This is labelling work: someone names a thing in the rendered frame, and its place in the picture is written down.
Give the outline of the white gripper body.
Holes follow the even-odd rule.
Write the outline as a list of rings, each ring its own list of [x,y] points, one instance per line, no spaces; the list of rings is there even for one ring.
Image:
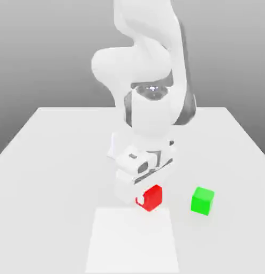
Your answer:
[[[118,169],[115,179],[115,195],[122,202],[129,204],[153,186],[162,186],[174,171],[174,167],[175,162],[171,158],[160,168],[144,172],[143,175],[133,176]]]

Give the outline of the small red cube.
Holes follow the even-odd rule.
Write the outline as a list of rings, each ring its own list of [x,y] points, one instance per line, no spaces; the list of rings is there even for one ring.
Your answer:
[[[136,197],[135,203],[150,212],[162,203],[162,197],[162,187],[154,185],[146,190],[140,197]]]

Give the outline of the small green cube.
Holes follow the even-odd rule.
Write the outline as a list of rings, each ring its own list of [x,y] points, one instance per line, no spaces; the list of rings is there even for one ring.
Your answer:
[[[191,200],[191,210],[208,216],[213,204],[215,192],[206,188],[197,187]]]

